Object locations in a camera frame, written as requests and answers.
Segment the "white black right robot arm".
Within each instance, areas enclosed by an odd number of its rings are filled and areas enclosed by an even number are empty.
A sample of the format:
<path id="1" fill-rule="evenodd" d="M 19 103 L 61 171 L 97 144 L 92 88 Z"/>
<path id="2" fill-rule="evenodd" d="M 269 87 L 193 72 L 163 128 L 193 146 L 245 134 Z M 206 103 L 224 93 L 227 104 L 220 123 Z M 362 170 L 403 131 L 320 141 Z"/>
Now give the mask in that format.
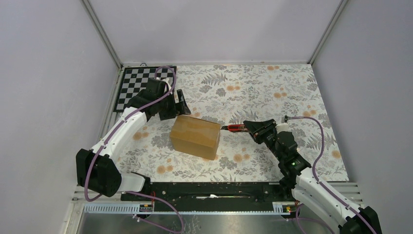
<path id="1" fill-rule="evenodd" d="M 265 144 L 278 160 L 283 174 L 279 188 L 281 198 L 293 199 L 314 212 L 334 234 L 380 234 L 382 229 L 377 212 L 362 208 L 338 192 L 316 173 L 298 152 L 298 144 L 288 123 L 275 120 L 263 122 L 244 121 L 244 128 L 257 144 Z"/>

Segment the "floral patterned table mat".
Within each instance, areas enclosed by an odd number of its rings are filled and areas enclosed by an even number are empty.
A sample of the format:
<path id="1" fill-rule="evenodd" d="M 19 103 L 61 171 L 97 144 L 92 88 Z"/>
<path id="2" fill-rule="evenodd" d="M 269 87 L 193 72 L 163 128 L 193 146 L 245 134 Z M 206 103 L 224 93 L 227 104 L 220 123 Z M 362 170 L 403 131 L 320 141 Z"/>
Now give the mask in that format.
<path id="1" fill-rule="evenodd" d="M 182 89 L 191 116 L 220 125 L 245 120 L 280 122 L 284 116 L 298 143 L 298 152 L 315 163 L 319 177 L 348 181 L 339 147 L 308 64 L 180 65 L 177 89 Z M 156 182 L 277 182 L 278 161 L 247 133 L 222 131 L 214 160 L 173 149 L 173 119 L 152 117 L 127 142 L 116 165 Z"/>

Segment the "red black utility knife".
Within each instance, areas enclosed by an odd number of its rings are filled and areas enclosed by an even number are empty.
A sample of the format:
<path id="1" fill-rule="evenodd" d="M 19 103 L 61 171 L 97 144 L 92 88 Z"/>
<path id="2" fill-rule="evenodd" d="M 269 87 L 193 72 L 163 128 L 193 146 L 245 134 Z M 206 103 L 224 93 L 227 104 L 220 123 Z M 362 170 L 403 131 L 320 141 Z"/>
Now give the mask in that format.
<path id="1" fill-rule="evenodd" d="M 233 133 L 248 132 L 248 129 L 245 127 L 244 124 L 225 125 L 221 127 L 221 130 L 226 130 Z"/>

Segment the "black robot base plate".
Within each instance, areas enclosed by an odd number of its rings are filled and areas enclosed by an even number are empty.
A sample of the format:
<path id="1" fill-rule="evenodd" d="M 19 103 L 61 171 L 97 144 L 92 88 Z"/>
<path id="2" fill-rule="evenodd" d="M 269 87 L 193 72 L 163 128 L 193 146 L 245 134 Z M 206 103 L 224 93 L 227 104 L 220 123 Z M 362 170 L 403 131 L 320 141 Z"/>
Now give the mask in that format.
<path id="1" fill-rule="evenodd" d="M 151 182 L 141 195 L 125 193 L 121 201 L 149 202 L 156 212 L 169 212 L 167 201 L 179 212 L 279 213 L 296 211 L 291 191 L 272 182 Z"/>

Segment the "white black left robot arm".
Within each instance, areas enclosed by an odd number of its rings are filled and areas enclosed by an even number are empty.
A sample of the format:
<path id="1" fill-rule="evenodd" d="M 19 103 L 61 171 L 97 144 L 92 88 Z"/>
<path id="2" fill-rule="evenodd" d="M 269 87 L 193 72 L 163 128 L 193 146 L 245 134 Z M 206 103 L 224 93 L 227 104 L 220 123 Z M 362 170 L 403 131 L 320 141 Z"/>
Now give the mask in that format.
<path id="1" fill-rule="evenodd" d="M 98 196 L 111 197 L 117 192 L 132 191 L 139 200 L 151 194 L 148 178 L 139 173 L 122 173 L 116 166 L 128 140 L 151 117 L 160 120 L 190 115 L 183 91 L 176 90 L 165 80 L 149 79 L 146 88 L 133 96 L 123 114 L 109 132 L 91 149 L 80 149 L 76 154 L 77 183 L 84 190 L 92 190 Z"/>

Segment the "black white checkerboard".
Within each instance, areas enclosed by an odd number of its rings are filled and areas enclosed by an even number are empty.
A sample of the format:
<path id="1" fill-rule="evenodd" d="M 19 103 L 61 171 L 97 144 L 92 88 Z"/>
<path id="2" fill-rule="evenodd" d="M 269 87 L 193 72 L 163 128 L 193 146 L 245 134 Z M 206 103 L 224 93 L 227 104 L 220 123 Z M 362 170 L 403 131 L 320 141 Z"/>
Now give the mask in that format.
<path id="1" fill-rule="evenodd" d="M 173 72 L 170 69 L 161 68 L 156 73 L 157 68 L 158 66 L 125 68 L 116 95 L 113 112 L 122 113 L 131 98 L 140 91 L 147 89 L 148 80 L 157 78 L 166 81 L 168 79 L 168 83 L 171 85 Z"/>

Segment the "brown cardboard express box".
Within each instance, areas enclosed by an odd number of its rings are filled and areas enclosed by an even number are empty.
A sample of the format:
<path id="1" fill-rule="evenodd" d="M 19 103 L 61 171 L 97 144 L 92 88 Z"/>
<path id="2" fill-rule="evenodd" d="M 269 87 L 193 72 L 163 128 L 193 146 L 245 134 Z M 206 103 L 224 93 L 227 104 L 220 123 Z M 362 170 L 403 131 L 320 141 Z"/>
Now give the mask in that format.
<path id="1" fill-rule="evenodd" d="M 189 116 L 178 116 L 170 132 L 174 150 L 214 160 L 220 141 L 221 125 Z"/>

